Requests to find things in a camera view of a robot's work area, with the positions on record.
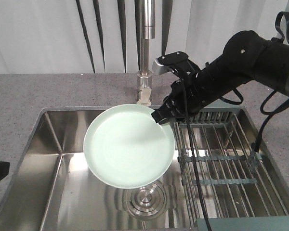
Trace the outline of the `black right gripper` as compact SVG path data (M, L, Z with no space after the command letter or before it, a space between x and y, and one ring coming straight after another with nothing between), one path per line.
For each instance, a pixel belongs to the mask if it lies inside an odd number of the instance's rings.
M200 68L192 61L182 61L170 66L171 72L178 77L171 84L170 94L163 100L161 108L151 113L159 125L175 122L186 116L196 115L207 101L196 86L197 74Z

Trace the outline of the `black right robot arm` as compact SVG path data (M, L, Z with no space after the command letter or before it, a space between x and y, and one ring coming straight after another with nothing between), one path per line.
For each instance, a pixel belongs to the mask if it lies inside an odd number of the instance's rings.
M179 80L152 113L159 123L195 116L202 108L242 84L255 80L289 97L289 45L265 40L254 31L240 31L227 42L223 53L200 69L177 51L155 60L155 72L172 72Z

